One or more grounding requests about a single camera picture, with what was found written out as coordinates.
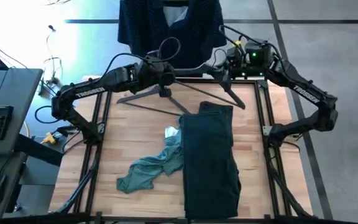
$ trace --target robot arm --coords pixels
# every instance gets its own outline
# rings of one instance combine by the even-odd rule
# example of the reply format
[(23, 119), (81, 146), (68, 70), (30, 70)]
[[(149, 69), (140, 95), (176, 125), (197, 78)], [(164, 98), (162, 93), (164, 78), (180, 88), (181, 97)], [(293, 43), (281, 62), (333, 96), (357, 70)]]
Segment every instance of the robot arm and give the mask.
[(87, 121), (73, 107), (75, 100), (105, 91), (130, 91), (133, 94), (152, 85), (171, 85), (175, 81), (173, 68), (157, 58), (148, 58), (140, 64), (127, 65), (109, 71), (101, 78), (62, 86), (52, 98), (52, 116), (67, 120), (83, 133), (85, 143), (100, 142), (98, 125)]
[(318, 110), (309, 118), (301, 119), (290, 124), (274, 124), (268, 136), (272, 146), (281, 146), (283, 140), (292, 134), (304, 133), (310, 130), (331, 131), (334, 129), (338, 112), (335, 110), (337, 98), (319, 89), (313, 81), (301, 77), (296, 68), (287, 60), (273, 55), (270, 66), (265, 72), (265, 78), (276, 85), (284, 86), (297, 92)]

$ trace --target folded pants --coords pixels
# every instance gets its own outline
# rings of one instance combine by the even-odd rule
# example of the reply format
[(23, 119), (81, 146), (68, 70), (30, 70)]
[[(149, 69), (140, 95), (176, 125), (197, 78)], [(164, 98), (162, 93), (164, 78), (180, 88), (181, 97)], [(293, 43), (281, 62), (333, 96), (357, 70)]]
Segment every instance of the folded pants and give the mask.
[(186, 217), (237, 216), (241, 191), (232, 147), (232, 106), (202, 102), (181, 117)]

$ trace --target wire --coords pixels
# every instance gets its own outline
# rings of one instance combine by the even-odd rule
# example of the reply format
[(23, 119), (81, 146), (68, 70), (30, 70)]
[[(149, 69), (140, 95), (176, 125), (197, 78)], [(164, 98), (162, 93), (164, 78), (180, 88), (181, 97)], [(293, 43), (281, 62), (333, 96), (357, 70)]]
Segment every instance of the wire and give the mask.
[(6, 78), (6, 74), (8, 73), (8, 71), (10, 70), (11, 68), (9, 68), (8, 70), (6, 70), (5, 72), (5, 75), (4, 75), (4, 78), (2, 79), (2, 82), (0, 84), (0, 92), (1, 92), (1, 89), (2, 89), (2, 85), (4, 84), (4, 81), (5, 81), (5, 78)]
[(7, 53), (5, 53), (3, 50), (0, 49), (0, 52), (3, 53), (4, 55), (6, 55), (7, 57), (9, 57), (10, 59), (14, 60), (15, 62), (21, 64), (23, 67), (27, 68), (23, 63), (21, 63), (20, 61), (12, 58), (11, 56), (9, 56)]
[(303, 137), (303, 133), (299, 135), (299, 137), (296, 139), (296, 141), (298, 141), (299, 139), (301, 139)]
[[(175, 40), (178, 43), (177, 51), (171, 57), (161, 59), (162, 47), (168, 40)], [(181, 49), (181, 43), (176, 37), (168, 37), (168, 38), (166, 38), (165, 40), (162, 41), (162, 43), (160, 44), (160, 47), (158, 48), (158, 58), (161, 59), (161, 61), (158, 61), (158, 62), (167, 62), (167, 61), (173, 59), (174, 57), (176, 57), (179, 54), (180, 49)]]
[(59, 60), (59, 67), (55, 69), (55, 71), (53, 72), (53, 76), (56, 74), (57, 70), (60, 68), (60, 79), (62, 79), (63, 78), (63, 61), (62, 61), (62, 59), (60, 57), (52, 57), (52, 58), (48, 58), (48, 59), (44, 60), (44, 62), (42, 62), (42, 63), (48, 62), (50, 60), (53, 63), (53, 67), (55, 67), (55, 61), (54, 60)]
[(42, 82), (45, 86), (47, 86), (48, 89), (50, 89), (50, 91), (52, 91), (52, 93), (53, 93), (54, 95), (56, 95), (56, 92), (55, 92), (50, 86), (48, 86), (43, 80), (40, 80), (40, 82)]
[[(241, 39), (241, 37), (245, 37), (247, 40), (251, 40), (251, 41), (253, 41), (253, 42), (255, 42), (255, 43), (259, 44), (259, 45), (269, 45), (269, 46), (271, 46), (271, 47), (274, 49), (276, 56), (278, 57), (278, 61), (280, 62), (281, 67), (283, 68), (283, 69), (282, 69), (282, 70), (283, 70), (283, 74), (285, 75), (285, 77), (286, 77), (287, 79), (289, 79), (289, 80), (291, 80), (291, 81), (294, 81), (294, 79), (292, 79), (291, 77), (289, 77), (289, 76), (287, 75), (287, 72), (285, 71), (283, 59), (282, 59), (282, 57), (281, 57), (281, 55), (280, 55), (280, 52), (279, 52), (278, 49), (276, 48), (276, 46), (274, 46), (273, 44), (271, 44), (271, 43), (269, 43), (269, 42), (259, 42), (259, 41), (255, 40), (255, 39), (249, 37), (248, 35), (245, 35), (244, 33), (240, 32), (240, 31), (238, 31), (238, 30), (235, 30), (235, 29), (233, 29), (232, 27), (225, 26), (225, 25), (220, 25), (220, 26), (219, 26), (219, 31), (220, 31), (222, 34), (223, 34), (223, 32), (221, 31), (221, 27), (225, 27), (225, 28), (227, 28), (227, 29), (229, 29), (229, 30), (231, 30), (231, 31), (233, 31), (233, 32), (236, 32), (236, 33), (240, 34), (239, 39)], [(235, 43), (234, 43), (231, 39), (229, 39), (226, 35), (225, 35), (225, 37), (226, 37), (227, 40), (229, 40), (230, 42), (232, 42), (233, 44), (235, 44)]]
[[(47, 37), (47, 48), (48, 48), (48, 51), (49, 51), (49, 54), (50, 54), (50, 60), (53, 59), (53, 54), (52, 54), (52, 51), (50, 50), (50, 47), (49, 47), (49, 43), (48, 43), (48, 40), (49, 40), (49, 37), (53, 34), (53, 30), (49, 33), (48, 37)], [(52, 60), (52, 78), (55, 77), (55, 62)]]
[(223, 53), (225, 54), (225, 58), (227, 58), (227, 53), (226, 53), (226, 51), (224, 51), (223, 49), (216, 49), (216, 50), (214, 51), (215, 60), (214, 60), (214, 63), (212, 64), (212, 67), (213, 67), (213, 66), (215, 65), (215, 63), (216, 63), (216, 52), (217, 52), (218, 50), (223, 51)]
[[(77, 136), (80, 132), (81, 132), (81, 131), (78, 131), (77, 133), (75, 133), (75, 134), (73, 135), (73, 137), (71, 137), (69, 140), (67, 140), (67, 142), (63, 145), (62, 149), (65, 150), (66, 145), (67, 145), (71, 140), (73, 140), (73, 138), (75, 138), (75, 136)], [(65, 151), (63, 152), (63, 155), (65, 155), (66, 153), (68, 153), (70, 150), (72, 150), (75, 146), (77, 146), (79, 143), (81, 143), (81, 142), (83, 142), (83, 141), (84, 141), (84, 139), (82, 139), (82, 140), (76, 142), (74, 145), (70, 146), (67, 150), (65, 150)]]
[(297, 147), (297, 148), (299, 149), (299, 151), (301, 150), (301, 148), (299, 147), (299, 145), (297, 145), (297, 144), (295, 144), (295, 143), (293, 143), (293, 142), (283, 141), (283, 143), (289, 144), (289, 145), (291, 145), (291, 146), (295, 146), (295, 147)]
[(69, 1), (71, 0), (66, 0), (66, 1), (56, 0), (55, 2), (49, 2), (49, 4), (45, 4), (44, 6), (62, 5), (68, 3)]
[(35, 113), (34, 113), (34, 116), (35, 116), (35, 119), (40, 122), (41, 124), (53, 124), (53, 123), (57, 123), (58, 121), (60, 121), (60, 119), (56, 119), (55, 121), (41, 121), (39, 118), (38, 118), (38, 112), (44, 108), (52, 108), (52, 106), (41, 106), (40, 108), (36, 109)]
[(150, 64), (149, 61), (148, 61), (146, 58), (143, 58), (143, 57), (141, 57), (141, 56), (138, 56), (138, 55), (135, 55), (135, 54), (131, 54), (131, 53), (119, 53), (119, 54), (117, 54), (116, 56), (114, 56), (114, 57), (111, 59), (109, 65), (107, 66), (106, 71), (103, 73), (103, 75), (107, 74), (107, 72), (109, 71), (109, 69), (110, 69), (110, 67), (111, 67), (112, 62), (113, 62), (116, 58), (118, 58), (119, 56), (122, 56), (122, 55), (128, 55), (128, 56), (132, 56), (132, 57), (135, 57), (135, 58), (139, 58), (139, 59), (141, 59), (142, 61), (144, 61), (145, 63)]
[(23, 122), (23, 125), (25, 128), (25, 135), (29, 138), (30, 137), (30, 129), (25, 121)]
[[(7, 53), (5, 53), (3, 50), (0, 49), (0, 52), (3, 53), (4, 55), (6, 55), (7, 57), (9, 57), (10, 59), (14, 60), (15, 62), (21, 64), (24, 68), (29, 69), (29, 68), (28, 68), (27, 66), (25, 66), (23, 63), (21, 63), (20, 61), (18, 61), (18, 60), (16, 60), (16, 59), (12, 58), (12, 57), (9, 56)], [(52, 88), (50, 88), (43, 80), (41, 80), (41, 82), (42, 82), (44, 85), (46, 85), (46, 86), (50, 89), (50, 91), (52, 91), (52, 92), (56, 95), (56, 92), (55, 92)]]
[(6, 167), (7, 163), (11, 160), (11, 158), (13, 157), (13, 153), (11, 155), (9, 155), (9, 157), (6, 159), (4, 165), (2, 165), (1, 169), (0, 169), (0, 174), (2, 173), (2, 171), (4, 170), (4, 168)]
[(246, 55), (246, 53), (244, 52), (244, 50), (241, 48), (241, 45), (236, 44), (232, 39), (230, 39), (225, 33), (224, 33), (224, 28), (227, 28), (231, 31), (234, 31), (238, 34), (241, 35), (241, 33), (235, 29), (233, 29), (232, 27), (226, 26), (226, 25), (220, 25), (219, 26), (219, 32), (226, 38), (226, 40), (230, 41), (230, 43), (233, 44), (233, 46), (235, 46), (237, 49), (239, 49), (241, 55), (244, 57)]

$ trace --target hanging shirt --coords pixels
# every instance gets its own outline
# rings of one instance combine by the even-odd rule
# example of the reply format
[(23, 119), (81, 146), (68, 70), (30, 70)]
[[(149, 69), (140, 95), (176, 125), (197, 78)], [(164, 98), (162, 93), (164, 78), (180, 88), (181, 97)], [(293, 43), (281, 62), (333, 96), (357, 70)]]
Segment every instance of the hanging shirt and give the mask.
[[(131, 52), (145, 56), (157, 50), (167, 37), (181, 43), (179, 54), (170, 63), (174, 68), (194, 68), (206, 62), (214, 47), (226, 45), (219, 33), (223, 24), (219, 0), (190, 0), (185, 18), (169, 25), (162, 0), (121, 0), (118, 41), (127, 44)], [(162, 49), (162, 58), (177, 51), (177, 43), (169, 40)]]

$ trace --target floor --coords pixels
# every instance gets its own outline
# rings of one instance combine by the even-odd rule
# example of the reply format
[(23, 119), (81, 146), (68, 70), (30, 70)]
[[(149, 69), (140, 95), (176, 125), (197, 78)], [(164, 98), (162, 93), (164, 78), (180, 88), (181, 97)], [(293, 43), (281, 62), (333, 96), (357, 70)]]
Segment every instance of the floor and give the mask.
[[(3, 1), (1, 7), (0, 0), (0, 48), (28, 67), (44, 68), (42, 62), (49, 58), (45, 41), (50, 32), (47, 26), (53, 25), (57, 31), (51, 35), (49, 46), (53, 55), (63, 60), (63, 83), (77, 82), (83, 75), (101, 74), (111, 57), (129, 51), (128, 46), (117, 42), (117, 24), (65, 23), (65, 19), (103, 19), (116, 23), (118, 0), (97, 3), (72, 0), (63, 5), (42, 6), (47, 3), (46, 0)], [(318, 163), (333, 218), (358, 222), (358, 0), (221, 0), (221, 5), (224, 18), (232, 22), (229, 26), (252, 37), (269, 39), (305, 78), (313, 79), (317, 86), (339, 98), (335, 130), (310, 134), (316, 161), (303, 143), (301, 156), (314, 213), (329, 217), (321, 209), (321, 188), (316, 189), (316, 173), (310, 165)], [(134, 61), (120, 57), (112, 67)], [(45, 66), (49, 75), (51, 66)], [(44, 135), (55, 128), (40, 125), (34, 119), (34, 110), (47, 104), (48, 99), (34, 98), (27, 116), (33, 135)], [(292, 100), (289, 104), (294, 119), (301, 115), (295, 109), (299, 105)], [(301, 105), (305, 115), (316, 109), (303, 100)], [(45, 120), (52, 119), (48, 111), (43, 114)], [(39, 192), (53, 189), (53, 185), (41, 187)], [(28, 214), (46, 213), (45, 204), (50, 199), (48, 195), (44, 197), (42, 200), (26, 198), (22, 194), (19, 201), (29, 210), (32, 203), (37, 204), (37, 209)]]

